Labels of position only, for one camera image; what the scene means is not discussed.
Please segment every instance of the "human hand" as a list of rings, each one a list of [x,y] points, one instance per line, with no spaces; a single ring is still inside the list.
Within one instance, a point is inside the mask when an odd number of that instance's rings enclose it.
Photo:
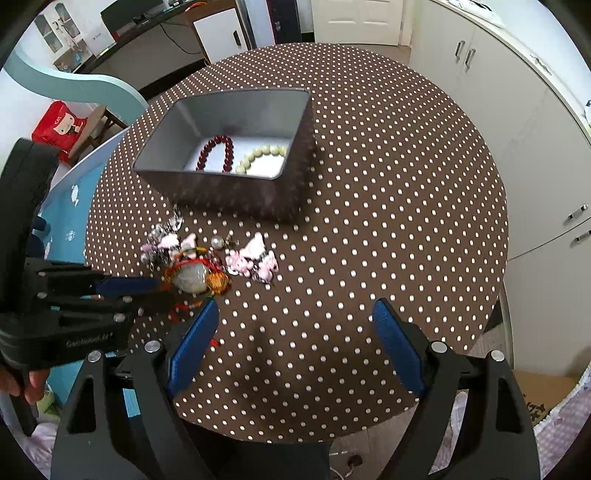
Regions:
[[[29,384],[25,387],[25,398],[29,404],[33,405],[43,398],[47,377],[49,370],[29,372]],[[0,365],[0,391],[5,391],[13,397],[21,394],[21,387],[3,365]]]

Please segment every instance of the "pearl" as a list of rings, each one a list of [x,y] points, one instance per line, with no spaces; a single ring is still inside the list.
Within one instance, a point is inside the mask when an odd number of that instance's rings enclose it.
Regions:
[[[212,237],[212,247],[214,250],[221,250],[226,246],[226,242],[224,239],[219,235],[214,235]]]

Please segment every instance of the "polka dot tablecloth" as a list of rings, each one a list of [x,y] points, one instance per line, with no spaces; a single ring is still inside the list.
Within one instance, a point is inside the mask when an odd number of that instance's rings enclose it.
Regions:
[[[234,277],[217,298],[220,325],[179,415],[242,440],[330,440],[376,425],[416,399],[371,326],[386,297],[432,340],[467,352],[505,268],[505,193],[467,116],[439,88],[353,47],[260,48],[204,68],[168,90],[131,127],[100,178],[86,258],[116,275],[150,274],[139,246],[172,205],[131,171],[170,106],[202,92],[303,87],[313,97],[317,153],[293,225],[183,209],[202,245],[260,231],[280,272],[272,286]],[[138,319],[131,349],[168,321]]]

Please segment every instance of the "pink charm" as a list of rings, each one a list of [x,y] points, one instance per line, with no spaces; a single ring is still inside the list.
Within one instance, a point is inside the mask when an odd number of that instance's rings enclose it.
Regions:
[[[162,238],[158,244],[158,248],[172,248],[178,247],[178,235],[176,233],[169,233]]]
[[[226,265],[230,270],[245,277],[251,276],[250,270],[254,267],[252,260],[244,258],[235,250],[230,250],[229,255],[226,257]]]
[[[240,255],[244,258],[252,258],[257,260],[265,253],[265,242],[260,232],[255,233],[255,236],[240,250]]]
[[[273,280],[273,273],[279,271],[279,265],[277,265],[277,259],[273,250],[269,250],[269,253],[259,262],[258,276],[262,281]]]
[[[191,250],[197,246],[197,235],[190,233],[185,240],[181,242],[181,250]]]

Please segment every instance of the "chair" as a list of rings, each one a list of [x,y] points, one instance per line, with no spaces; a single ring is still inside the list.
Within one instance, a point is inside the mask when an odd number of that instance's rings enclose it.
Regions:
[[[105,118],[105,123],[99,130],[96,137],[92,134],[99,127],[102,119]],[[88,116],[86,126],[82,130],[80,137],[72,146],[72,149],[68,153],[68,160],[70,165],[75,165],[80,160],[81,153],[87,149],[87,147],[97,148],[105,139],[105,135],[109,128],[113,125],[121,127],[123,130],[127,128],[127,125],[119,120],[115,115],[107,110],[105,105],[100,105],[94,109],[94,111]]]

